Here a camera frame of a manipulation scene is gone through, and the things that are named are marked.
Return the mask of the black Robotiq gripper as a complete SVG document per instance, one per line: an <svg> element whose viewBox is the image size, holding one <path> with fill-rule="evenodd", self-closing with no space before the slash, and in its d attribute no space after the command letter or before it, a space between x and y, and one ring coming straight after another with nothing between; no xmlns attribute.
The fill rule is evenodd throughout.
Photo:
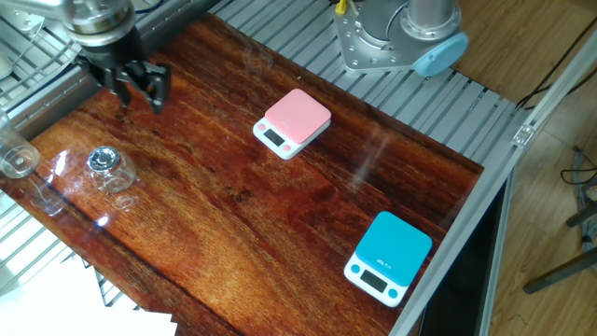
<svg viewBox="0 0 597 336"><path fill-rule="evenodd" d="M83 47L81 56L76 56L75 62L101 87L116 95L123 107L128 107L131 94L116 73L124 67L122 75L125 80L145 97L153 113L159 115L170 95L172 73L166 64L153 64L145 59L142 37L138 29L133 27L113 43Z"/></svg>

